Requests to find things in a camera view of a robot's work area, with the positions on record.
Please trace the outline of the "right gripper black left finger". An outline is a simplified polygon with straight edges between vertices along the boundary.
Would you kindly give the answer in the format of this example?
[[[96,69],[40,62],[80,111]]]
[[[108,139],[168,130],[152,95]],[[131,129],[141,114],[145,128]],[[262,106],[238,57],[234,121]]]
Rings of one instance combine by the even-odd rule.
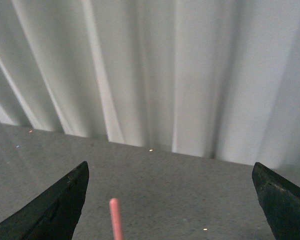
[[[86,161],[0,223],[0,240],[70,240],[89,182]]]

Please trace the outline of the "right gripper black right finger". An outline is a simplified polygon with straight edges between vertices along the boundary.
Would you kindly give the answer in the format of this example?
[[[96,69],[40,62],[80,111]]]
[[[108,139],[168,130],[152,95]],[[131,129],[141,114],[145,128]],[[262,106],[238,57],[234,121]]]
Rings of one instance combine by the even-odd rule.
[[[251,177],[275,239],[300,240],[300,187],[260,162]]]

